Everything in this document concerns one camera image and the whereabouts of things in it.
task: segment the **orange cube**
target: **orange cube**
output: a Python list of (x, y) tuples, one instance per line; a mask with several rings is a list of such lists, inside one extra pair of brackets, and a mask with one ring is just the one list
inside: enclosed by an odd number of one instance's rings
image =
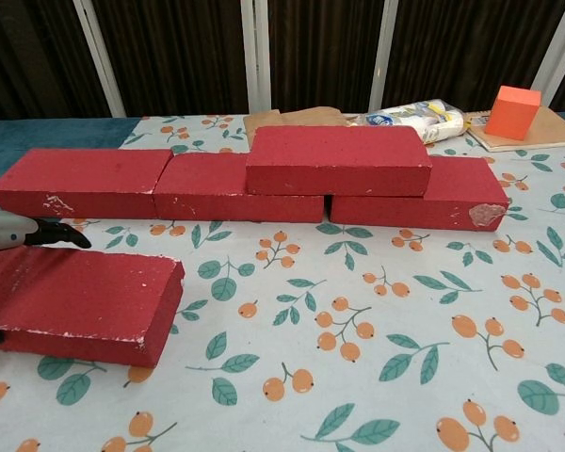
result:
[(484, 132), (497, 137), (525, 139), (540, 103), (540, 91), (500, 87)]

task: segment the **background wall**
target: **background wall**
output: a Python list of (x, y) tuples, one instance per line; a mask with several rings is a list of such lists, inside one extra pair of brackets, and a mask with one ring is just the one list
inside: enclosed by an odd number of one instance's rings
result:
[[(261, 0), (271, 104), (368, 109), (383, 0)], [(93, 0), (128, 116), (247, 113), (240, 0)], [(565, 0), (399, 0), (381, 106), (529, 88)], [(565, 110), (565, 76), (551, 103)], [(108, 117), (70, 0), (0, 0), (0, 120)]]

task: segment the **brown paper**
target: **brown paper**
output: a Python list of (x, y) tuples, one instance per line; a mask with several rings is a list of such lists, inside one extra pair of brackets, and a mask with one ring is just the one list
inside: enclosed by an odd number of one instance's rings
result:
[(282, 114), (279, 110), (262, 111), (246, 116), (243, 122), (250, 147), (257, 128), (265, 125), (347, 125), (346, 117), (341, 111), (330, 106), (316, 106)]

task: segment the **tablecloth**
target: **tablecloth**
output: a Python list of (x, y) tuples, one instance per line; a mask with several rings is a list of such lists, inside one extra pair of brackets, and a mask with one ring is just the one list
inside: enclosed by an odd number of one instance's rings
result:
[[(248, 151), (240, 116), (122, 147)], [(0, 451), (565, 451), (565, 148), (428, 151), (488, 160), (497, 232), (66, 219), (185, 292), (153, 371), (0, 352)]]

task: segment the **cardboard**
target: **cardboard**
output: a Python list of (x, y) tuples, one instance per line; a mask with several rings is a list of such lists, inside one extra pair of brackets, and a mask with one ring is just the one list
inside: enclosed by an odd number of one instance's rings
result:
[(495, 231), (509, 198), (482, 158), (431, 157), (423, 198), (332, 198), (331, 221), (341, 224)]
[(422, 196), (430, 167), (411, 127), (261, 127), (247, 160), (247, 189), (270, 195)]
[(540, 103), (540, 91), (500, 87), (485, 133), (497, 137), (524, 139)]
[(467, 113), (467, 117), (471, 117), (472, 121), (469, 133), (491, 153), (565, 146), (565, 120), (547, 106), (542, 105), (538, 109), (536, 118), (523, 140), (486, 134), (484, 128), (489, 116), (489, 111)]
[(156, 218), (170, 150), (33, 149), (0, 178), (0, 207), (27, 217)]
[(0, 349), (153, 367), (183, 277), (182, 264), (167, 257), (0, 251)]
[(176, 155), (154, 191), (157, 215), (162, 219), (322, 221), (322, 196), (248, 194), (246, 161), (242, 153)]
[(262, 111), (246, 116), (243, 122), (250, 148), (258, 127), (267, 125), (348, 125), (343, 113), (331, 106), (316, 106), (282, 114), (279, 110)]

